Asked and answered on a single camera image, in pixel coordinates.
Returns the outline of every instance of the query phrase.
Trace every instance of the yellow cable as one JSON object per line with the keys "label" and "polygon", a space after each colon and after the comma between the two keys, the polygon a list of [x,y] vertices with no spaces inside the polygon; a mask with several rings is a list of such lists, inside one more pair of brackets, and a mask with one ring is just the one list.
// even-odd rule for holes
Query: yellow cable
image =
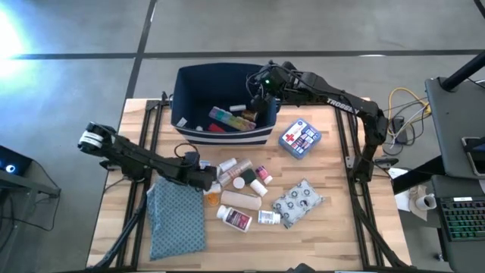
{"label": "yellow cable", "polygon": [[[427,107],[425,108],[425,110],[424,110],[424,116],[423,116],[423,118],[427,118],[427,117],[429,117],[429,116],[431,115],[431,107],[430,107],[430,103],[429,103],[429,102],[424,102],[422,99],[419,99],[419,97],[418,97],[418,96],[416,96],[416,94],[414,94],[414,93],[413,93],[411,90],[409,90],[409,89],[407,89],[407,88],[405,88],[405,87],[397,87],[397,88],[395,88],[395,89],[394,89],[394,90],[393,90],[393,91],[392,91],[392,92],[389,94],[389,114],[387,115],[387,119],[389,120],[389,122],[391,122],[391,108],[393,107],[393,106],[392,106],[393,95],[394,95],[394,93],[395,93],[395,92],[397,92],[397,91],[405,91],[405,92],[407,92],[407,93],[411,94],[411,96],[414,96],[414,98],[415,98],[415,99],[416,99],[418,102],[420,102],[420,103],[423,105],[423,107],[426,107],[426,106],[427,106]],[[421,117],[416,117],[416,118],[414,118],[414,119],[413,119],[411,122],[409,122],[409,123],[408,123],[408,125],[406,125],[406,126],[409,126],[409,125],[410,125],[412,122],[419,121],[419,120],[421,120]],[[391,129],[388,129],[388,133],[389,133],[390,135],[393,135],[393,132],[391,131]]]}

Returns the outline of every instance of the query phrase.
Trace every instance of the blue patterned cloth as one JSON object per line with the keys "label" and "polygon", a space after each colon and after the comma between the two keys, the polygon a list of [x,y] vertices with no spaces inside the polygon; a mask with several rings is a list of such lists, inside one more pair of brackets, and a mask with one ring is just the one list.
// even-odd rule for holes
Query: blue patterned cloth
{"label": "blue patterned cloth", "polygon": [[205,249],[202,191],[161,177],[146,197],[152,230],[151,261]]}

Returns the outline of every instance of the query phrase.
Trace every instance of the green backlit keyboard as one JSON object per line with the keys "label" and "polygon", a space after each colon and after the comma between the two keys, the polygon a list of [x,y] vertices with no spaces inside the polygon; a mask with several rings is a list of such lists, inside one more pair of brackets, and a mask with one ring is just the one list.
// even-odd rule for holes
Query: green backlit keyboard
{"label": "green backlit keyboard", "polygon": [[439,198],[449,241],[485,240],[485,197]]}

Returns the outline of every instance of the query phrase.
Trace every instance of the gray concrete floor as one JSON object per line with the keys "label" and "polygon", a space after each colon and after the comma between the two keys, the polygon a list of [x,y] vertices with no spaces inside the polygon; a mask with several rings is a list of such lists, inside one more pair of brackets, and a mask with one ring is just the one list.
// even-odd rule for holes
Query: gray concrete floor
{"label": "gray concrete floor", "polygon": [[[0,2],[0,56],[136,52],[149,0]],[[472,1],[303,0],[159,1],[147,52],[482,49],[485,20]],[[273,58],[314,71],[330,84],[387,107],[398,86],[425,96],[424,80],[447,76],[472,55]],[[264,64],[269,58],[146,59],[136,98],[171,93],[179,67],[216,61]],[[120,120],[133,59],[0,60],[0,144],[39,161],[62,188],[51,232],[28,227],[18,237],[7,271],[81,269],[94,231],[106,172],[99,159],[77,151],[89,121]],[[475,79],[485,78],[482,71]],[[412,100],[397,93],[394,105]],[[418,107],[405,112],[407,117]],[[413,147],[399,155],[413,168],[439,153],[431,119]],[[30,220],[49,225],[54,207]],[[449,270],[433,223],[402,213],[413,265]]]}

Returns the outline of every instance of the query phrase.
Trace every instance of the patterned pouch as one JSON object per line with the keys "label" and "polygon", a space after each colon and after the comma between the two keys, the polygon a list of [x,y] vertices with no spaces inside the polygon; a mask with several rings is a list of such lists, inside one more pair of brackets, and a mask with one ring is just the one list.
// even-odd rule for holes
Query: patterned pouch
{"label": "patterned pouch", "polygon": [[285,228],[291,228],[301,217],[324,200],[325,198],[319,195],[306,179],[303,179],[271,206],[274,212],[281,214],[281,221]]}
{"label": "patterned pouch", "polygon": [[151,261],[205,249],[202,191],[161,177],[146,198],[152,232]]}

